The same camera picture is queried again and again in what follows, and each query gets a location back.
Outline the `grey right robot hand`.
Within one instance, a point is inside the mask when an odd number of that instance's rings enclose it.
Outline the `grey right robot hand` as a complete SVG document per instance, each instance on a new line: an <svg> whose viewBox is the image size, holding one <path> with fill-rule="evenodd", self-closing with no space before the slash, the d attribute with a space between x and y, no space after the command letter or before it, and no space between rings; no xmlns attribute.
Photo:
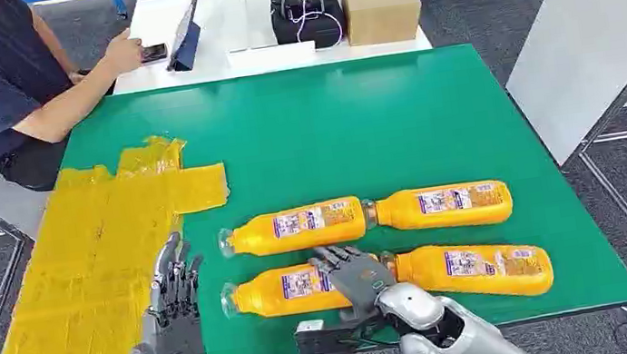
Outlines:
<svg viewBox="0 0 627 354"><path fill-rule="evenodd" d="M340 311L342 321L361 322L377 312L377 297L387 287L397 283L391 271L370 253L353 246L315 247L312 267L327 275L327 279L351 306Z"/></svg>

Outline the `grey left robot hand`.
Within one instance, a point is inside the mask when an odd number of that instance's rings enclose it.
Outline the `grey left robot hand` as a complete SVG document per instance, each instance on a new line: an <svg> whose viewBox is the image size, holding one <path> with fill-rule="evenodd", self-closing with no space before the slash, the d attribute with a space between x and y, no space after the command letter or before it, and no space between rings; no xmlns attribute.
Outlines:
<svg viewBox="0 0 627 354"><path fill-rule="evenodd" d="M142 340L131 354L206 354L198 309L198 267L188 264L190 244L175 231L154 262L150 303L142 316Z"/></svg>

